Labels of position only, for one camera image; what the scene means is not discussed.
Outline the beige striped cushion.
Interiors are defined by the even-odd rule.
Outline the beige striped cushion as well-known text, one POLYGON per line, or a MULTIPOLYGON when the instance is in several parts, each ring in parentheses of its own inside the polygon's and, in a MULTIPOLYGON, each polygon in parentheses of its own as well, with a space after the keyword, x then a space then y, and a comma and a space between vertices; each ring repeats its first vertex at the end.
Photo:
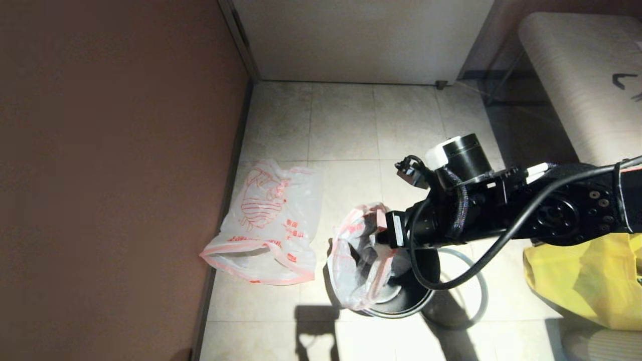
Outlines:
POLYGON ((576 330, 562 347, 569 361, 642 361, 642 331, 576 330))

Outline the white red-printed trash bag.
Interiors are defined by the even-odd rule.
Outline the white red-printed trash bag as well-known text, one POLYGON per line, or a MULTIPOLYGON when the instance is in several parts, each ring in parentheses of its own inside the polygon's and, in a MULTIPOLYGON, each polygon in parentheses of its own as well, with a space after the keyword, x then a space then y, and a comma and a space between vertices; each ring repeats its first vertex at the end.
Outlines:
POLYGON ((401 290, 390 283, 397 250, 376 241, 388 229, 386 213, 383 203, 362 204, 334 230, 327 267, 335 297, 344 308, 371 309, 392 301, 401 290))

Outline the dark metal bench frame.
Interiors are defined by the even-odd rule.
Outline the dark metal bench frame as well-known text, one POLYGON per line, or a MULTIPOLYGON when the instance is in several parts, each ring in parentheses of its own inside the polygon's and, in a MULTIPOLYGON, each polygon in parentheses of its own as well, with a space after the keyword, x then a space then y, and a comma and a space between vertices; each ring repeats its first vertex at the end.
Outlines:
POLYGON ((475 81, 486 107, 540 107, 550 104, 527 53, 521 50, 506 69, 469 70, 460 78, 475 81))

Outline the flat white red-printed plastic bag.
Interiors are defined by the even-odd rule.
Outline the flat white red-printed plastic bag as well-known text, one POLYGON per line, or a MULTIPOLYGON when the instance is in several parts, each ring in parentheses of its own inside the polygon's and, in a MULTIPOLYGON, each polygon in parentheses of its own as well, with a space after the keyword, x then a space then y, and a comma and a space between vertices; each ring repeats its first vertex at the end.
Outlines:
POLYGON ((200 252, 207 264, 250 283, 314 280, 312 241, 323 205, 323 176, 309 167, 254 165, 216 235, 200 252))

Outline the black round trash bin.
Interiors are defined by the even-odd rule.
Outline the black round trash bin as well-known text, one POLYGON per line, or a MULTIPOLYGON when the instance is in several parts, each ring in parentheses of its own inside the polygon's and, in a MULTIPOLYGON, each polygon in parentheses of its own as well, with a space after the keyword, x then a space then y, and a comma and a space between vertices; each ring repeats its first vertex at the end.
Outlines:
MULTIPOLYGON (((422 276, 431 282, 438 282, 441 266, 438 251, 435 249, 420 249, 415 253, 422 276)), ((364 310, 356 311, 365 317, 399 319, 410 317, 421 311, 433 297, 433 290, 419 283, 410 264, 410 254, 407 249, 394 256, 393 270, 408 265, 406 272, 391 276, 383 290, 379 292, 376 303, 364 310)))

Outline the yellow plastic bag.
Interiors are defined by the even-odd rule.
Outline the yellow plastic bag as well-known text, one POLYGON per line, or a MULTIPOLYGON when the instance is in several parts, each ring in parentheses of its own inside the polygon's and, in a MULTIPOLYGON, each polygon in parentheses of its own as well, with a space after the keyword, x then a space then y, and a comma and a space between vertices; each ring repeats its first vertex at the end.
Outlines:
POLYGON ((527 285, 544 299, 609 329, 642 331, 642 233, 528 247, 523 260, 527 285))

